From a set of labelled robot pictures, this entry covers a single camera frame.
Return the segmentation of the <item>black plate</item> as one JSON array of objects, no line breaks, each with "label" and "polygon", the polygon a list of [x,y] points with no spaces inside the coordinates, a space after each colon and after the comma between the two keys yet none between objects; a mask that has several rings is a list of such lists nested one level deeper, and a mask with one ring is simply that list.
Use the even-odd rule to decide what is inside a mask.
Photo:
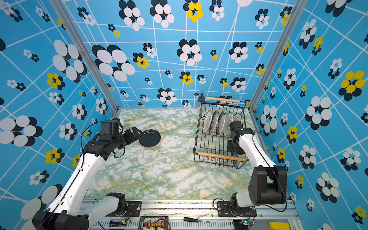
[{"label": "black plate", "polygon": [[157,130],[148,129],[142,132],[139,143],[145,148],[155,148],[161,140],[162,136]]}]

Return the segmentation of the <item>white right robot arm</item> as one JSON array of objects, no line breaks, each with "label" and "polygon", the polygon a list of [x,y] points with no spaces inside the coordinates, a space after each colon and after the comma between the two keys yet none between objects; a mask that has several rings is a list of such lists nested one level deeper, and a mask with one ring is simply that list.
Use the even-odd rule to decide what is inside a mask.
[{"label": "white right robot arm", "polygon": [[250,208],[286,204],[287,173],[277,166],[262,150],[255,139],[255,131],[242,126],[240,121],[230,123],[231,141],[228,150],[245,155],[253,167],[246,192],[234,193],[231,210],[235,216],[242,216]]}]

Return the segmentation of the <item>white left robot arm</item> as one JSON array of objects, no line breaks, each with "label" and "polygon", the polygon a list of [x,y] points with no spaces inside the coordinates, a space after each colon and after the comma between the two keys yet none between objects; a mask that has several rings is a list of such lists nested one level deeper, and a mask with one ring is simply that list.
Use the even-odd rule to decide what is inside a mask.
[{"label": "white left robot arm", "polygon": [[116,149],[141,138],[136,127],[124,130],[119,119],[101,122],[101,129],[82,151],[80,161],[61,193],[46,211],[39,211],[32,219],[37,230],[88,230],[105,216],[131,213],[125,195],[109,193],[104,199],[80,211],[81,204],[97,172]]}]

